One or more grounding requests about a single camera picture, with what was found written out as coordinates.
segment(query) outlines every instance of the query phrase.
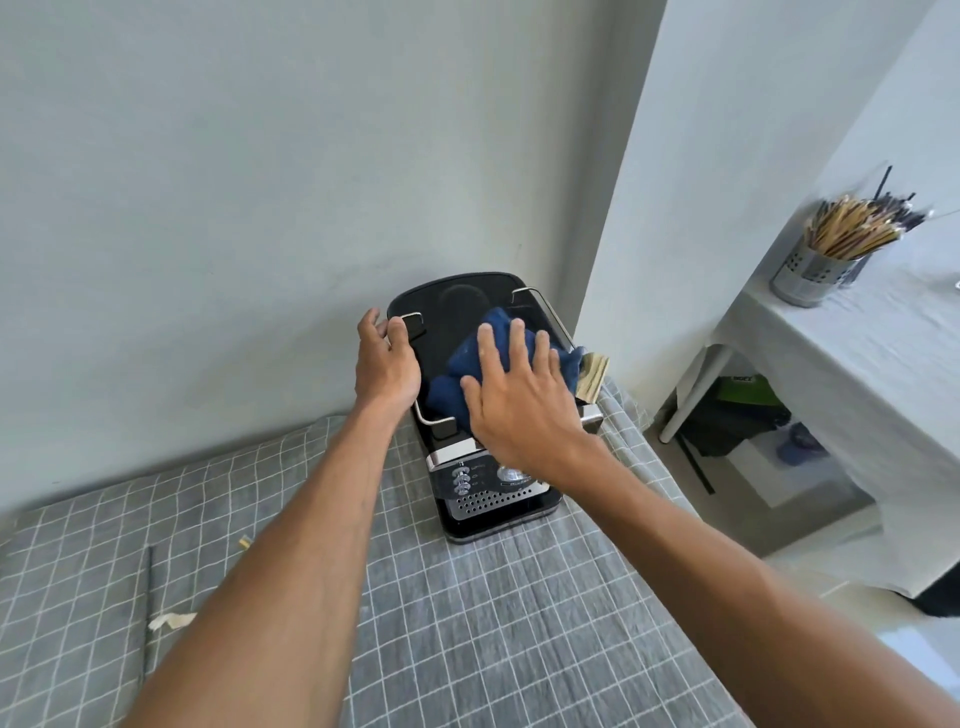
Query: right hand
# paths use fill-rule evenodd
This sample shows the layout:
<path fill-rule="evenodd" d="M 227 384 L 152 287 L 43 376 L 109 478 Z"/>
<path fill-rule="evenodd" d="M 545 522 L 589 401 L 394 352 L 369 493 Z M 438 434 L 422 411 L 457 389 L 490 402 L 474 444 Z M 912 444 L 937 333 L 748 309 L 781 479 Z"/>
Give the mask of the right hand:
<path fill-rule="evenodd" d="M 483 386 L 472 376 L 460 381 L 473 434 L 500 465 L 517 468 L 556 485 L 563 462 L 581 446 L 599 440 L 584 432 L 576 401 L 560 373 L 560 357 L 550 349 L 546 331 L 537 333 L 533 368 L 527 355 L 524 324 L 510 325 L 510 372 L 500 364 L 490 324 L 477 331 Z"/>

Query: black espresso machine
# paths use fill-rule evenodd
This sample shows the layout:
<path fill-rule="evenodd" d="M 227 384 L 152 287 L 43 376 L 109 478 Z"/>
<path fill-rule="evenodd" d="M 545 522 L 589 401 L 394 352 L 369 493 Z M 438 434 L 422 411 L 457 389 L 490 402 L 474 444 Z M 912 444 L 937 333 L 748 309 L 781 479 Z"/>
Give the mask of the black espresso machine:
<path fill-rule="evenodd" d="M 553 306 L 536 288 L 509 273 L 469 273 L 434 280 L 397 296 L 387 308 L 407 326 L 420 363 L 420 394 L 414 424 L 447 538 L 467 542 L 554 511 L 561 494 L 526 473 L 501 466 L 452 417 L 425 405 L 429 382 L 445 374 L 446 362 L 476 330 L 487 311 L 502 307 L 532 331 L 545 329 L 565 351 L 573 342 Z M 596 432 L 600 408 L 577 401 L 584 429 Z"/>

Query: white tablecloth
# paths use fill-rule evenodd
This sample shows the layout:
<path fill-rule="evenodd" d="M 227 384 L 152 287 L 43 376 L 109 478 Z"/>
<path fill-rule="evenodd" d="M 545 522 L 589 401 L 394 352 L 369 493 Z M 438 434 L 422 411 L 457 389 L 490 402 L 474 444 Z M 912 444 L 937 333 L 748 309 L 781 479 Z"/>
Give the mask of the white tablecloth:
<path fill-rule="evenodd" d="M 960 246 L 950 247 L 903 241 L 814 309 L 754 279 L 714 334 L 877 503 L 878 519 L 800 549 L 804 563 L 908 596 L 960 561 Z"/>

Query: grid pattern fabric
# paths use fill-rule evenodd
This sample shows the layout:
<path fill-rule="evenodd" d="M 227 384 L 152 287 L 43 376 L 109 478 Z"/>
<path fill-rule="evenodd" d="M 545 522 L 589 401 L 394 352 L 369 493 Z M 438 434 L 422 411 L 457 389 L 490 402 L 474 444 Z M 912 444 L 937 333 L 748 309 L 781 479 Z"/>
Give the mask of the grid pattern fabric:
<path fill-rule="evenodd" d="M 615 455 L 689 508 L 640 434 L 643 413 L 610 380 L 599 403 Z M 119 721 L 180 634 L 147 639 L 148 617 L 202 606 L 242 557 L 241 536 L 289 501 L 343 420 L 21 517 L 0 557 L 0 726 Z M 448 542 L 405 421 L 376 503 L 341 725 L 749 723 L 569 499 L 545 519 Z"/>

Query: finger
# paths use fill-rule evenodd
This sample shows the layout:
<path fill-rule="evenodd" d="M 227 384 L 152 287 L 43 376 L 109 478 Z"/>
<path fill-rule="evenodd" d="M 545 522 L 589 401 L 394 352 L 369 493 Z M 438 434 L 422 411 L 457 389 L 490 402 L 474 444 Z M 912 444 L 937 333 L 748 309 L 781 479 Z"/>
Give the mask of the finger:
<path fill-rule="evenodd" d="M 564 374 L 560 371 L 560 352 L 556 349 L 550 350 L 550 375 L 561 384 L 566 384 Z"/>
<path fill-rule="evenodd" d="M 493 341 L 493 327 L 490 324 L 481 324 L 477 329 L 477 349 L 480 353 L 480 372 L 484 381 L 503 378 L 503 364 L 500 363 L 500 352 L 496 350 Z"/>
<path fill-rule="evenodd" d="M 407 325 L 399 316 L 395 316 L 387 322 L 387 335 L 390 336 L 390 346 L 392 349 L 410 346 L 410 339 L 407 336 Z"/>
<path fill-rule="evenodd" d="M 534 346 L 534 374 L 550 376 L 550 334 L 546 331 L 537 332 L 537 343 Z"/>
<path fill-rule="evenodd" d="M 357 333 L 360 334 L 361 340 L 373 340 L 380 338 L 380 336 L 376 333 L 376 320 L 379 318 L 379 316 L 379 308 L 371 308 L 363 315 L 363 318 L 360 319 L 360 323 L 357 324 Z"/>
<path fill-rule="evenodd" d="M 464 399 L 467 400 L 467 409 L 470 412 L 470 428 L 483 419 L 483 406 L 480 399 L 480 382 L 472 376 L 464 376 L 460 380 L 460 387 L 464 390 Z"/>
<path fill-rule="evenodd" d="M 529 352 L 527 351 L 526 326 L 523 319 L 510 322 L 510 371 L 530 371 Z"/>

